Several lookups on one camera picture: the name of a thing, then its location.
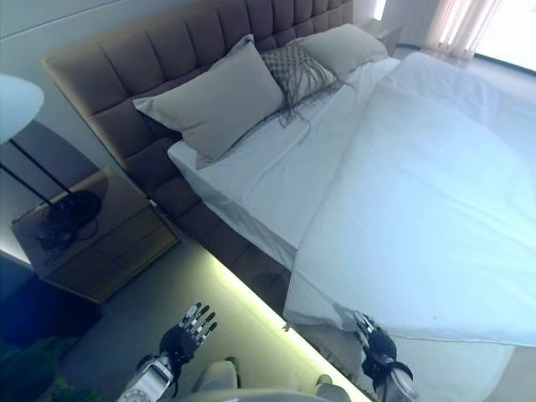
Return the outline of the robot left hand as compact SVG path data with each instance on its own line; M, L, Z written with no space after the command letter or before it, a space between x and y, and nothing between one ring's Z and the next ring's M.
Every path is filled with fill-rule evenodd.
M173 363L189 362L198 348L218 326L209 304L194 303L184 316L168 329L159 343L159 353Z

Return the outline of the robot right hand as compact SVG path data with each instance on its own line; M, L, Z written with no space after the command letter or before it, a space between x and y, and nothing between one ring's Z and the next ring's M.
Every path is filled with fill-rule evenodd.
M363 372L371 379L386 376L397 359L397 348L389 334L371 317L359 311L353 312L357 325L355 335L365 353Z

